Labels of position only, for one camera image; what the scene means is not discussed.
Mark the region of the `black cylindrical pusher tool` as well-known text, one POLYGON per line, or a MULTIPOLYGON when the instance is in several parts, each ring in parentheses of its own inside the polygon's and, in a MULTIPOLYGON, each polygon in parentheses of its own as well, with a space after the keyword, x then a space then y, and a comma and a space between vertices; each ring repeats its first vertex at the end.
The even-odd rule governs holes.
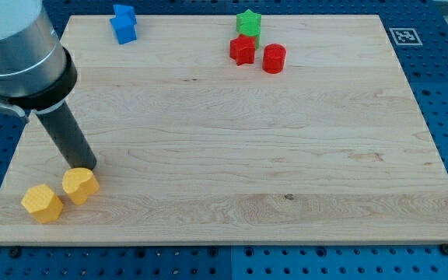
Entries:
POLYGON ((37 111, 36 116, 71 168, 95 168, 96 157, 65 101, 37 111))

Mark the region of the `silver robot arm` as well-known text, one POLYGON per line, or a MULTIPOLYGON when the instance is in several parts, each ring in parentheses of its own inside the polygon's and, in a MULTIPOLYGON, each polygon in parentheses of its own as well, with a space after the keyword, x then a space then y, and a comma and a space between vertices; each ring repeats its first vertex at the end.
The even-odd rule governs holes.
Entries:
POLYGON ((0 0, 0 112, 34 112, 69 166, 91 170, 96 157, 65 102, 77 79, 43 2, 0 0))

